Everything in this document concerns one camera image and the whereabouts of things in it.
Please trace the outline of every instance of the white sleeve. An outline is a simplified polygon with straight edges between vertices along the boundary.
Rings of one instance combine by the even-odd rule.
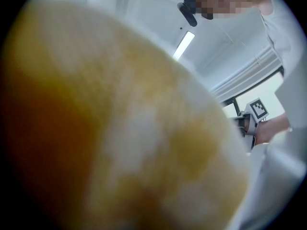
[[[306,36],[283,0],[271,0],[274,11],[262,15],[269,43],[283,64],[285,78],[303,58],[307,58]]]

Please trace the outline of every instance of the window frame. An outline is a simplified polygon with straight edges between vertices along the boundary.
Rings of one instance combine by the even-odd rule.
[[[256,88],[257,86],[261,85],[262,83],[264,83],[266,80],[270,79],[272,76],[274,76],[277,73],[281,73],[282,77],[284,75],[284,68],[283,66],[280,66],[276,71],[274,71],[273,73],[271,73],[269,76],[267,76],[266,78],[264,78],[263,80],[259,81],[258,83],[254,84],[253,86],[251,86],[250,88],[248,88],[247,90],[244,90],[243,92],[241,92],[240,94],[237,94],[231,98],[229,98],[228,100],[224,101],[224,106],[229,106],[231,104],[234,104],[235,109],[236,109],[236,114],[237,116],[239,116],[240,113],[240,109],[239,109],[239,105],[236,101],[237,97],[245,94],[246,92]]]

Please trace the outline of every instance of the ceiling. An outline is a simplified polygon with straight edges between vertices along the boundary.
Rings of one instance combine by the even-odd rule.
[[[173,55],[187,31],[195,37],[179,62],[189,62],[207,87],[212,89],[241,71],[269,45],[260,13],[256,9],[228,19],[211,21],[197,16],[191,27],[177,8],[183,0],[87,0],[95,7],[146,28]]]

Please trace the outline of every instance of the person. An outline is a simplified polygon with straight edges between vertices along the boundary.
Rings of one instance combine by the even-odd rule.
[[[306,57],[305,34],[283,0],[196,0],[196,6],[204,14],[217,16],[243,13],[247,8],[259,9],[268,41],[285,69],[285,78]],[[275,134],[289,127],[285,113],[260,122],[255,135],[256,145],[268,143]]]

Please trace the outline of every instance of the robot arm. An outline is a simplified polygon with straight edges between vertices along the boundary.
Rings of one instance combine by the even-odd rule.
[[[265,119],[269,112],[265,108],[260,98],[248,103],[240,116],[233,118],[236,121],[238,128],[243,136],[244,142],[247,145],[247,152],[251,152],[255,146],[255,135],[258,128],[258,123]]]

